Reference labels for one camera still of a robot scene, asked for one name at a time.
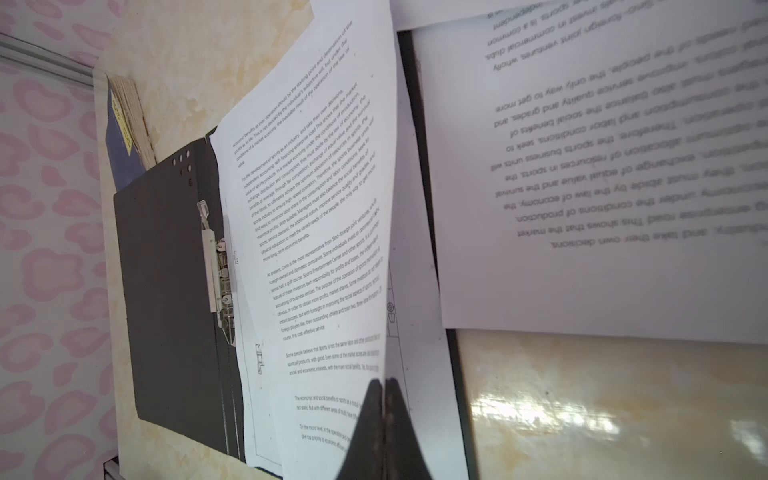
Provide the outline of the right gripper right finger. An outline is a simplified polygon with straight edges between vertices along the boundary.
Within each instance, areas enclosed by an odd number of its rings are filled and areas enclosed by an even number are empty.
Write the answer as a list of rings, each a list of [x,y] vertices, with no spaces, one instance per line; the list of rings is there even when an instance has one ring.
[[[384,387],[384,478],[430,480],[408,406],[395,378]]]

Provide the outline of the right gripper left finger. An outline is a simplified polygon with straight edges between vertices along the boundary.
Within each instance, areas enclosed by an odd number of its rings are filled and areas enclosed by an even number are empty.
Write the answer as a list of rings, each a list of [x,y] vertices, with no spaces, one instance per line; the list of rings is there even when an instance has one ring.
[[[366,390],[338,480],[375,480],[383,477],[383,387],[372,380]]]

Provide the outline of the technical drawing paper sheet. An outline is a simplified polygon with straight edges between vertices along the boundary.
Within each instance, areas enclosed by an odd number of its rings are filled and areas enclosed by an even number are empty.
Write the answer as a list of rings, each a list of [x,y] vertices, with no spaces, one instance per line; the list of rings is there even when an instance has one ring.
[[[386,373],[397,379],[422,456],[435,479],[469,476],[460,409],[443,328],[418,147],[405,75],[398,75],[398,147],[387,286]],[[278,476],[274,418],[261,336],[251,326],[245,290],[233,286],[237,359],[243,387],[245,462]]]

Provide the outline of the large text sheet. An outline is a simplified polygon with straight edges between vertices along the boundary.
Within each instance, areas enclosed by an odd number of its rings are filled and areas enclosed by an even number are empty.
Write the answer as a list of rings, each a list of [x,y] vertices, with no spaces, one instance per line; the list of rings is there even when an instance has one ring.
[[[331,1],[211,143],[287,479],[337,476],[386,357],[397,146],[386,1]]]

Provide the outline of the text paper sheet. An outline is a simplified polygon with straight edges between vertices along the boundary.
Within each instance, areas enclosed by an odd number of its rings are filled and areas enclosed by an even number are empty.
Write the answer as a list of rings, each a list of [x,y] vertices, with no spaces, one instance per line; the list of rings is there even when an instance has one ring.
[[[443,322],[767,340],[767,5],[416,30]]]

